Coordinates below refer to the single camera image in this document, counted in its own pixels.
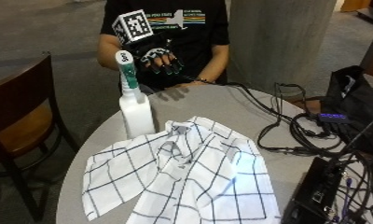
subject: checkered towel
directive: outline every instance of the checkered towel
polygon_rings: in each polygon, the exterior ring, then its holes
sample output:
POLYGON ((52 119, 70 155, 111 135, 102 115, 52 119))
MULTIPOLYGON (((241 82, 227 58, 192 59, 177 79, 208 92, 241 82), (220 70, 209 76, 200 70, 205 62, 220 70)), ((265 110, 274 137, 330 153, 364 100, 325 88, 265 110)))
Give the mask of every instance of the checkered towel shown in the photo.
POLYGON ((280 223, 253 141, 209 119, 119 142, 87 161, 84 212, 102 216, 141 193, 127 223, 280 223))

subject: gray carpet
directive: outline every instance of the gray carpet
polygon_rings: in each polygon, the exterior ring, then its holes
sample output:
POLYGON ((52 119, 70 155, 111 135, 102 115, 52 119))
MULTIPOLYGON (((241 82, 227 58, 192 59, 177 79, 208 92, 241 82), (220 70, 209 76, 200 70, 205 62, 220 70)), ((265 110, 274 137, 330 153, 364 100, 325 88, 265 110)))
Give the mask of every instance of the gray carpet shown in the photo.
MULTIPOLYGON (((59 107, 80 144, 119 110, 117 74, 100 68, 95 60, 103 5, 100 0, 0 0, 0 78, 43 50, 51 51, 59 107)), ((325 94, 330 72, 360 63, 372 39, 372 23, 356 13, 334 13, 308 95, 325 94)), ((47 193, 42 223, 55 223, 59 192, 74 155, 63 142, 40 169, 27 174, 36 198, 47 193)), ((0 223, 32 223, 6 178, 0 178, 0 223)))

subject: gray table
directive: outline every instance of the gray table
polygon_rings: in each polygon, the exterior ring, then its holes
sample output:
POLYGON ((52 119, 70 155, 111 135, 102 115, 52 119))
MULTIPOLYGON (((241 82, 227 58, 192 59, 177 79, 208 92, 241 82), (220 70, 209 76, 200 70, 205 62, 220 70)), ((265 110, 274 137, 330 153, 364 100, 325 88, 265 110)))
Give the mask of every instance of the gray table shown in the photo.
MULTIPOLYGON (((272 104, 272 96, 260 91, 252 91, 252 93, 262 103, 272 104)), ((164 130, 167 120, 185 121, 193 116, 200 116, 220 122, 256 141, 262 128, 276 120, 254 104, 246 93, 232 87, 195 86, 185 89, 172 89, 151 95, 149 100, 157 132, 164 130)), ((298 107, 284 102, 284 114, 293 116, 300 112, 298 107)), ((304 125, 312 130, 316 128, 309 121, 304 125)), ((59 199, 56 223, 125 223, 139 198, 135 198, 91 222, 86 218, 82 201, 87 158, 121 140, 125 140, 125 131, 121 112, 119 112, 94 132, 70 166, 59 199)), ((322 147, 330 146, 333 143, 325 140, 317 141, 317 144, 322 147)), ((282 123, 268 134, 264 145, 272 147, 298 146, 289 134, 288 124, 282 123)), ((265 150, 261 150, 261 154, 268 165, 272 186, 282 214, 290 195, 312 164, 313 158, 270 153, 265 150)))

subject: black cable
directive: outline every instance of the black cable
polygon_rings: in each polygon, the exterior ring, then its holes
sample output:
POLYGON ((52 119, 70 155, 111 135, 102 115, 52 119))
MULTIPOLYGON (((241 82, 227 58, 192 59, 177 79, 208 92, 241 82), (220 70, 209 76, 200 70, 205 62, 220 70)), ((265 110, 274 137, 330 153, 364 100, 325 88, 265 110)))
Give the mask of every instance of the black cable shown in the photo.
MULTIPOLYGON (((270 124, 268 127, 265 127, 261 131, 261 133, 258 134, 258 140, 257 140, 257 145, 269 150, 269 151, 276 151, 276 152, 284 152, 284 153, 292 153, 292 154, 296 154, 296 155, 300 155, 300 156, 312 156, 312 155, 320 155, 320 156, 325 156, 325 157, 330 157, 332 158, 332 162, 336 164, 336 161, 340 160, 340 158, 348 153, 350 152, 350 149, 353 148, 353 144, 356 143, 357 139, 361 138, 361 136, 364 135, 364 133, 366 132, 366 130, 372 127, 373 125, 373 120, 372 122, 369 123, 369 125, 365 127, 365 129, 357 134, 357 136, 350 140, 350 136, 349 134, 345 132, 345 127, 341 127, 341 126, 337 126, 336 127, 336 130, 340 129, 342 131, 344 134, 348 135, 348 138, 349 138, 349 143, 348 145, 344 147, 342 151, 341 152, 330 152, 332 149, 334 149, 342 141, 340 141, 334 146, 332 147, 326 147, 326 148, 321 148, 321 147, 317 147, 314 146, 310 141, 306 139, 306 136, 310 136, 310 137, 322 137, 324 136, 329 136, 329 130, 326 130, 326 128, 324 128, 324 131, 325 131, 325 134, 321 135, 320 133, 314 133, 313 131, 310 130, 306 130, 301 127, 300 123, 298 123, 298 119, 300 118, 308 118, 308 119, 316 119, 314 118, 314 115, 310 113, 309 109, 308 109, 308 105, 306 105, 306 97, 305 97, 305 90, 301 86, 296 85, 296 84, 278 84, 278 83, 274 83, 274 107, 276 109, 273 108, 269 108, 266 105, 264 105, 257 99, 256 97, 252 95, 249 89, 240 83, 236 83, 236 82, 231 82, 225 85, 223 84, 216 84, 213 82, 208 82, 207 80, 204 79, 196 79, 196 78, 191 78, 191 77, 184 77, 187 79, 191 79, 192 81, 201 81, 207 84, 212 84, 212 85, 219 85, 219 86, 236 86, 236 87, 240 87, 245 93, 253 98, 253 100, 257 102, 257 104, 270 113, 276 116, 276 122, 273 124, 270 124), (277 95, 277 92, 281 92, 280 90, 280 86, 285 86, 285 87, 297 87, 300 88, 301 92, 302 92, 302 103, 304 103, 304 106, 305 106, 305 113, 302 114, 298 114, 294 118, 290 118, 289 116, 285 116, 282 114, 282 93, 278 97, 277 95), (285 121, 289 123, 289 131, 290 131, 290 134, 293 136, 293 138, 296 139, 296 141, 302 145, 302 147, 265 147, 262 146, 261 144, 261 140, 264 138, 264 136, 268 134, 268 132, 274 128, 274 127, 278 127, 280 126, 280 123, 281 121, 285 121)), ((350 208, 352 206, 352 203, 356 203, 360 208, 357 210, 357 212, 352 215, 353 217, 350 217, 349 215, 346 215, 348 218, 354 218, 354 217, 361 217, 362 214, 364 214, 364 210, 370 210, 372 212, 372 216, 373 216, 373 205, 370 207, 366 207, 366 204, 368 204, 368 201, 369 201, 369 198, 370 198, 370 194, 373 194, 373 172, 372 172, 372 168, 370 168, 370 164, 368 162, 368 160, 365 159, 365 157, 358 153, 357 150, 352 151, 350 152, 350 156, 349 156, 349 159, 346 160, 345 162, 345 167, 350 164, 352 162, 352 158, 353 156, 356 155, 356 157, 358 158, 358 160, 361 161, 361 163, 364 164, 364 175, 358 175, 357 172, 356 175, 358 176, 358 178, 361 179, 358 185, 357 185, 357 188, 350 188, 353 189, 353 194, 352 196, 349 197, 349 202, 348 202, 348 205, 346 205, 346 209, 350 208), (360 191, 365 191, 365 195, 364 195, 364 201, 362 203, 358 203, 356 200, 354 200, 354 197, 357 196, 358 192, 360 191)))

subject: spray bottle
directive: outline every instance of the spray bottle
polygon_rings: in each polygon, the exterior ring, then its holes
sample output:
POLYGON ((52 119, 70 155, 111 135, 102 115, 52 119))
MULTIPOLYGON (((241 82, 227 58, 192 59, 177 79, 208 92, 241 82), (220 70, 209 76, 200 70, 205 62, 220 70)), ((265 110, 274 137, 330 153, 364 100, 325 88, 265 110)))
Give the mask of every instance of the spray bottle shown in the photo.
POLYGON ((155 133, 152 111, 148 97, 140 92, 136 79, 136 67, 132 54, 117 51, 116 61, 121 71, 120 106, 128 138, 155 133))

